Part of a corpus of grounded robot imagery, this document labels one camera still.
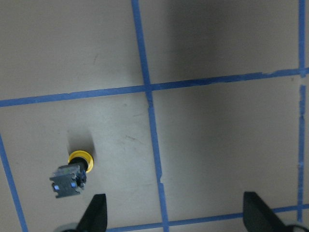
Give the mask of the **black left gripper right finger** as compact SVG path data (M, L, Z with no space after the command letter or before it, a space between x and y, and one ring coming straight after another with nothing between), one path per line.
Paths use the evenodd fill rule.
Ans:
M243 224L248 232L284 232L284 223L256 192L243 194Z

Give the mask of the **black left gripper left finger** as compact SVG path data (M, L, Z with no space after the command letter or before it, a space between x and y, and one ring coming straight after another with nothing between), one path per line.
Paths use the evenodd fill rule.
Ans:
M105 232L107 230L107 199L106 194L93 196L84 215L79 221L77 232Z

